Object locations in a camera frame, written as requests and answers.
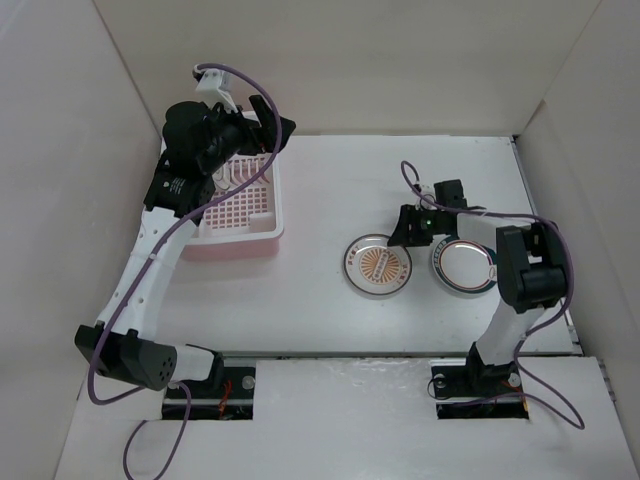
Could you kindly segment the orange sunburst plate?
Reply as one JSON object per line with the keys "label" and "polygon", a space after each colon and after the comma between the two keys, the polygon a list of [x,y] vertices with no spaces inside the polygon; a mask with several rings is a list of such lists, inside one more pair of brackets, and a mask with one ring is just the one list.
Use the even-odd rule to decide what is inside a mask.
{"label": "orange sunburst plate", "polygon": [[366,234],[346,248],[342,270],[346,281],[356,291],[373,297],[397,294],[409,282],[413,261],[402,246],[388,246],[390,237]]}

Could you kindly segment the green red rimmed plate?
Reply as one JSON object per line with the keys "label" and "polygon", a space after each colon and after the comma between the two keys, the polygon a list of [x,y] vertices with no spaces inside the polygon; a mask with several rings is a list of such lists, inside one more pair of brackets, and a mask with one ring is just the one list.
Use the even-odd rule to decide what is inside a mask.
{"label": "green red rimmed plate", "polygon": [[462,295],[482,295],[497,285],[496,253],[477,242],[448,236],[434,247],[431,265],[445,287]]}

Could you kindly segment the white plate grey rim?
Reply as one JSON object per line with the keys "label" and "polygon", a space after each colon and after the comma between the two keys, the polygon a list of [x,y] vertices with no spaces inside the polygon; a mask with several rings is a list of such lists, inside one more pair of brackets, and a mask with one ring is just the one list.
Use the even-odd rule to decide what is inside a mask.
{"label": "white plate grey rim", "polygon": [[212,179],[217,190],[226,192],[234,186],[234,183],[231,179],[231,169],[227,165],[221,167],[218,171],[216,171],[212,175]]}

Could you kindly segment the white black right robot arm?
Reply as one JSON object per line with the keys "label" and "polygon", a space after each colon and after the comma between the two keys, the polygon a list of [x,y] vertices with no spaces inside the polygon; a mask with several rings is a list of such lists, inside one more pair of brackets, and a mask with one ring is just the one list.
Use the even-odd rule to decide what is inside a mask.
{"label": "white black right robot arm", "polygon": [[525,341],[543,329],[539,318],[564,309],[573,295],[573,265],[558,227],[532,214],[471,208],[458,180],[439,182],[435,197],[403,205],[390,246],[422,247],[439,235],[455,236],[495,254],[500,301],[489,326],[462,365],[433,371],[437,399],[495,399],[516,393],[510,385],[527,370],[519,361]]}

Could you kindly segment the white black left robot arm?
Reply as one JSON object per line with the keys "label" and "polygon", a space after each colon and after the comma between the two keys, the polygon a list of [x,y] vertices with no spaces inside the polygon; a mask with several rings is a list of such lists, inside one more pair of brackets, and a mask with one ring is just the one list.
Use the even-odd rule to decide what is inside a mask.
{"label": "white black left robot arm", "polygon": [[252,95],[249,102],[253,118],[221,102],[183,101],[166,111],[164,147],[129,260],[96,323],[75,334],[89,363],[87,392],[93,403],[110,402],[97,394],[99,377],[129,384],[133,392],[189,382],[210,397],[223,387],[222,356],[204,347],[157,342],[157,321],[179,257],[204,212],[218,201],[214,174],[237,154],[265,154],[273,161],[296,128],[268,95]]}

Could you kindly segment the white pink dish rack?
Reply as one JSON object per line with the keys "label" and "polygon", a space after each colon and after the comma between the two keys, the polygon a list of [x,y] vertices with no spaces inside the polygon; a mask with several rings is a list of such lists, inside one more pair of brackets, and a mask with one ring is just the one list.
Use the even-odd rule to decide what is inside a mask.
{"label": "white pink dish rack", "polygon": [[272,257],[283,233],[281,179],[274,161],[251,185],[205,211],[181,258],[209,262]]}

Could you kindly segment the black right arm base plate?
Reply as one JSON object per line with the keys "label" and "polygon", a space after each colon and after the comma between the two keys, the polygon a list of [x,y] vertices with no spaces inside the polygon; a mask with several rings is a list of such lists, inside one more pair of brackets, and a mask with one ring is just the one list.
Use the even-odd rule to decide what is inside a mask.
{"label": "black right arm base plate", "polygon": [[514,363],[480,372],[468,365],[431,366],[432,396],[439,420],[528,420]]}

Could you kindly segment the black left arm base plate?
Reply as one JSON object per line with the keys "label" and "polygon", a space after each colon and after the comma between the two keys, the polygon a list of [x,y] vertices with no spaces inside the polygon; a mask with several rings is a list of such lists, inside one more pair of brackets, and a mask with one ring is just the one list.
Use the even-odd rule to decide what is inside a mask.
{"label": "black left arm base plate", "polygon": [[252,420],[256,368],[227,366],[220,379],[185,381],[191,392],[188,418],[193,421]]}

